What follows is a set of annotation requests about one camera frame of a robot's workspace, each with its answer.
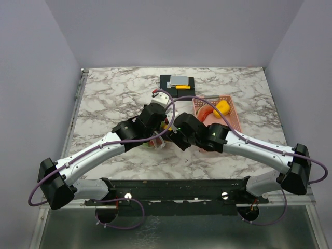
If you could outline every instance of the gray wall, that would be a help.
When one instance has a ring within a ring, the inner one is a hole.
[[[46,0],[81,67],[267,66],[303,0]]]
[[[310,156],[331,165],[332,1],[305,0],[266,69],[289,144],[308,145]],[[311,179],[322,176],[313,164]],[[332,247],[331,177],[312,186]]]
[[[1,1],[0,75],[0,248],[28,248],[39,208],[27,197],[60,155],[80,78],[43,0]]]

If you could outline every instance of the pink basket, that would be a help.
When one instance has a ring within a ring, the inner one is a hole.
[[[211,98],[210,96],[206,96],[206,97],[202,97],[205,99],[208,99],[212,104],[217,105],[218,102],[220,102],[221,100],[226,100],[227,103],[230,106],[230,112],[228,115],[226,115],[226,119],[227,121],[230,122],[230,124],[239,132],[241,131],[241,127],[240,127],[240,122],[239,122],[239,118],[238,118],[238,114],[237,111],[235,109],[235,105],[233,102],[233,99],[231,96],[229,95],[220,95],[219,97],[215,97],[215,98]],[[207,105],[204,101],[198,100],[198,99],[192,99],[192,104],[193,104],[193,112],[195,117],[197,117],[197,111],[204,105]],[[203,124],[205,124],[206,126],[212,124],[212,123],[221,123],[222,125],[226,125],[226,123],[224,122],[224,120],[222,118],[216,118],[213,113],[210,113],[206,119],[203,121]]]

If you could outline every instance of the cable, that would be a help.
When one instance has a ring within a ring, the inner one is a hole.
[[[288,202],[287,202],[287,198],[286,198],[286,194],[283,190],[281,190],[283,196],[284,196],[284,199],[285,199],[285,209],[284,209],[284,212],[282,213],[282,215],[280,215],[280,217],[272,222],[267,222],[267,223],[255,223],[255,222],[251,222],[249,220],[246,220],[245,218],[243,218],[241,216],[240,213],[239,216],[241,217],[242,221],[246,222],[246,223],[249,223],[251,225],[255,225],[255,226],[270,226],[270,225],[274,225],[275,223],[278,223],[279,221],[281,221],[285,216],[286,216],[286,213],[287,213],[287,210],[288,210]]]
[[[245,137],[241,136],[241,135],[236,131],[236,129],[230,124],[230,122],[229,122],[229,121],[225,118],[225,116],[224,116],[224,115],[218,110],[217,107],[215,107],[210,101],[208,101],[208,100],[206,100],[206,99],[204,99],[204,98],[197,97],[197,96],[183,96],[183,97],[180,97],[180,98],[175,99],[174,101],[176,102],[176,101],[183,100],[183,99],[187,99],[187,98],[198,99],[198,100],[201,100],[201,101],[207,103],[208,105],[212,106],[213,109],[215,109],[215,110],[219,113],[219,115],[223,118],[223,120],[225,121],[225,123],[227,124],[227,126],[230,128],[230,130],[231,130],[231,131],[232,131],[232,132],[233,132],[238,138],[240,138],[241,140],[243,140],[243,141],[247,141],[247,143],[253,144],[253,145],[257,146],[257,147],[260,147],[260,148],[263,148],[263,149],[266,149],[266,150],[269,150],[269,151],[272,151],[272,152],[275,152],[275,153],[279,153],[279,154],[282,154],[282,155],[288,155],[288,156],[292,156],[292,157],[298,157],[298,158],[302,158],[302,159],[305,159],[305,160],[309,160],[309,161],[311,161],[311,162],[313,162],[313,163],[316,163],[316,164],[318,164],[319,166],[321,166],[321,167],[323,168],[323,170],[324,170],[324,175],[323,175],[321,178],[317,179],[317,180],[309,181],[308,184],[319,183],[319,182],[323,181],[323,180],[327,177],[327,175],[328,175],[328,169],[327,169],[327,167],[326,167],[323,163],[321,163],[321,162],[319,162],[319,161],[317,161],[317,160],[315,160],[315,159],[312,159],[312,158],[310,158],[310,157],[306,157],[306,156],[302,156],[302,155],[299,155],[299,154],[295,154],[295,153],[289,153],[289,152],[284,153],[282,150],[274,149],[274,148],[270,148],[270,147],[268,147],[268,146],[266,146],[266,145],[263,145],[263,144],[260,144],[260,143],[253,142],[253,141],[251,141],[251,140],[247,140]]]
[[[148,137],[146,139],[136,139],[136,140],[119,140],[119,141],[112,141],[112,142],[106,142],[106,143],[103,143],[102,144],[102,147],[104,146],[108,146],[108,145],[112,145],[112,144],[126,144],[126,143],[140,143],[140,142],[148,142],[152,139],[156,139],[162,135],[164,135],[168,129],[171,127],[171,125],[173,124],[174,122],[174,119],[175,119],[175,102],[172,98],[172,96],[166,92],[166,91],[163,91],[163,90],[157,90],[156,92],[162,92],[162,93],[165,93],[169,98],[170,98],[170,101],[171,103],[167,106],[167,108],[170,107],[170,105],[172,105],[173,107],[173,115],[172,115],[172,118],[171,118],[171,121],[169,122],[169,124],[167,125],[167,127],[165,128],[165,130],[163,130],[162,132],[160,132],[158,135],[155,135],[155,136],[152,136],[152,137]],[[95,151],[96,149],[100,149],[100,146],[97,145],[89,150],[87,150],[86,152],[82,153],[81,155],[75,157],[73,160],[69,161],[68,164],[71,165],[73,164],[74,162],[76,162],[77,160],[79,160],[80,158],[86,156],[87,154]],[[43,202],[40,202],[40,203],[32,203],[32,197],[33,195],[35,194],[36,190],[47,180],[49,179],[50,177],[52,177],[53,175],[57,174],[58,172],[60,172],[61,170],[63,170],[64,168],[66,168],[66,165],[63,165],[61,166],[60,168],[52,171],[50,174],[48,174],[47,176],[45,176],[43,179],[40,180],[40,182],[33,188],[33,190],[31,191],[30,195],[29,195],[29,198],[27,200],[27,203],[29,204],[29,206],[40,206],[40,205],[43,205],[43,204],[46,204],[47,201],[43,201]]]
[[[104,201],[104,200],[103,200],[103,201],[100,201],[100,200],[94,200],[94,201],[95,201],[95,202],[100,202],[100,203],[108,203],[108,202],[127,201],[127,200],[134,201],[134,202],[136,202],[138,205],[140,205],[141,210],[142,210],[142,219],[141,219],[141,221],[140,221],[139,223],[137,223],[136,225],[131,226],[131,227],[118,227],[118,226],[113,226],[113,225],[109,225],[109,224],[107,224],[107,223],[102,223],[102,222],[100,222],[99,219],[98,219],[98,214],[96,214],[95,217],[96,217],[96,219],[97,219],[97,221],[98,221],[98,222],[97,222],[97,225],[98,225],[98,224],[101,224],[101,225],[104,226],[104,228],[106,228],[106,227],[112,227],[112,228],[119,229],[119,230],[131,230],[131,229],[134,229],[134,228],[139,227],[140,225],[142,225],[142,224],[144,223],[144,221],[145,221],[145,211],[144,211],[144,207],[143,207],[143,205],[142,205],[139,201],[137,201],[137,200],[135,200],[135,199],[128,199],[128,198],[119,198],[119,199],[106,200],[106,201]]]

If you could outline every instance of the yellow toy vegetable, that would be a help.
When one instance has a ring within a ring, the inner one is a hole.
[[[229,111],[230,111],[230,106],[227,103],[226,100],[221,100],[217,105],[216,105],[217,109],[224,115],[226,116]],[[216,110],[213,110],[213,115],[216,118],[221,118],[221,116],[219,115],[219,113]]]

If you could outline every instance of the marble table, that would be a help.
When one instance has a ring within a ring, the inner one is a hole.
[[[233,97],[242,132],[285,145],[272,96],[261,67],[255,68],[97,68],[89,71],[71,141],[70,154],[96,142],[123,120],[140,113],[159,87],[160,74],[195,78],[196,95]],[[192,102],[177,102],[192,113]],[[181,151],[174,144],[162,150],[142,146],[113,157],[83,176],[86,179],[229,179],[259,175],[272,168],[240,156]]]

